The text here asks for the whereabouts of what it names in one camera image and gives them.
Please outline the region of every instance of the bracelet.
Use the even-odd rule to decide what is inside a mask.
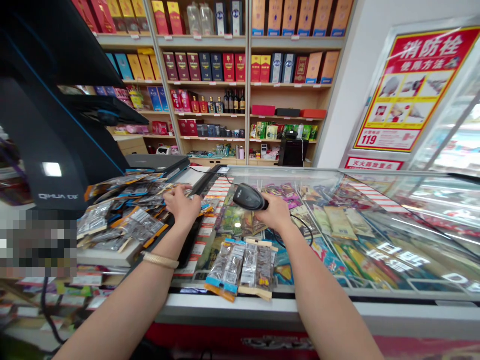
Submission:
[[[159,255],[154,255],[147,251],[142,251],[141,254],[143,255],[144,261],[148,261],[149,263],[152,263],[155,265],[160,265],[161,267],[164,267],[164,268],[175,270],[180,265],[179,261],[175,261]]]

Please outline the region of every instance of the price tag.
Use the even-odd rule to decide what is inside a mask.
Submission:
[[[73,308],[82,308],[85,304],[83,296],[63,295],[61,298],[61,306],[68,306]]]
[[[98,272],[77,272],[71,284],[74,286],[102,286],[103,276]]]
[[[19,318],[37,318],[40,309],[38,307],[19,306],[16,314]]]

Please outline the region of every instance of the snack package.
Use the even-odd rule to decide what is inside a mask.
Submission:
[[[331,236],[334,238],[358,240],[345,215],[344,207],[325,206],[323,208],[331,225]]]

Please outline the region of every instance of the fire hydrant sign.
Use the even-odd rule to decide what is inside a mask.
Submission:
[[[353,148],[410,153],[479,33],[465,27],[397,36]]]

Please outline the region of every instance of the glass freezer lid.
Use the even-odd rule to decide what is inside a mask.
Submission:
[[[282,196],[290,212],[308,224],[312,250],[350,296],[480,301],[480,259],[475,253],[392,197],[397,182],[403,184],[411,175],[364,173],[378,178],[369,182],[336,170],[246,166],[231,166],[228,176],[234,183]],[[253,236],[279,248],[273,297],[293,297],[295,277],[280,235],[236,206],[234,193],[235,186],[225,186],[219,175],[204,189],[203,196],[220,203],[215,216],[203,220],[196,244],[202,254],[192,257],[189,270],[180,271],[172,286],[182,293],[202,292],[221,242]],[[310,232],[297,225],[310,243]]]

